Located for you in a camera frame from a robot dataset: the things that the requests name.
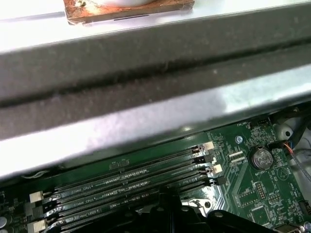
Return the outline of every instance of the green circuit board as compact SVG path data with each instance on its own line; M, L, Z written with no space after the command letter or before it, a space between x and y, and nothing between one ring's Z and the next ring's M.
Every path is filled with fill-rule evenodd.
M141 173L137 177L142 177L142 179L133 181L128 179L129 183L122 184L123 187L141 188L145 185L144 182L150 187L153 184L158 186L161 183L168 183L169 178L171 179L169 185L180 187L183 204L192 203L190 205L193 206L193 200L208 201L211 205L205 209L207 214L208 211L223 209L267 228L287 222L301 223L306 220L306 211L301 210L299 202L304 199L284 151L282 149L271 151L273 164L268 170L256 170L250 165L249 154L254 148L265 147L276 141L278 139L269 121L256 127L252 127L251 122L245 121L198 133L79 167L57 176L45 177L0 190L4 200L2 204L0 203L0 215L8 212L13 215L12 226L16 233L29 232L26 230L29 222L23 213L24 205L29 202L29 194L37 191L48 193L51 190L56 190L57 194L62 190L71 190L74 187L73 183L76 183L76 186L82 183L83 188L71 190L71 195L79 197L81 194L81 197L85 197L83 192L90 192L94 197L99 198L98 195L95 196L95 190L91 192L93 186L86 184L94 180L98 183L99 179L107 181L110 177L120 178L124 174L133 175L134 173L130 172L136 171L139 167L140 169L148 168L149 176ZM201 182L202 176L194 172L197 167L194 169L193 164L189 164L189 160L193 160L197 153L194 153L197 149L193 148L204 145L206 142L213 144L212 149L207 152L213 159L208 166L211 169L218 168L217 174L211 172L209 177L224 176L226 182L222 185L206 186L195 183ZM156 163L148 165L148 161L155 160ZM145 188L149 192L148 195L156 193L154 189L147 189L147 186ZM84 203L82 201L86 201L85 198L74 202L72 201L74 199L70 198L64 196L60 204L72 203L72 208L76 208L79 204L81 205L79 208L82 208ZM120 205L121 200L116 199L109 205Z
M303 197L283 150L272 151L274 161L269 170L258 171L249 164L253 147L277 141L270 124L251 128L243 122L207 135L214 142L216 159L227 178L226 185L220 187L225 210L268 228L303 221L298 204ZM240 144L237 136L243 139Z

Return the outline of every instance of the black plastic part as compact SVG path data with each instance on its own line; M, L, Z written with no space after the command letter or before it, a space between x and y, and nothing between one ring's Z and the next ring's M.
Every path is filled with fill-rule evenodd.
M287 142L287 140L277 141L277 142L274 142L274 143L267 144L266 147L269 150L283 149L283 148L285 148L285 146L284 146L285 142Z
M274 231L224 210L208 214L207 223L213 233L275 233Z
M215 179L216 185L224 185L227 182L225 176L219 176Z

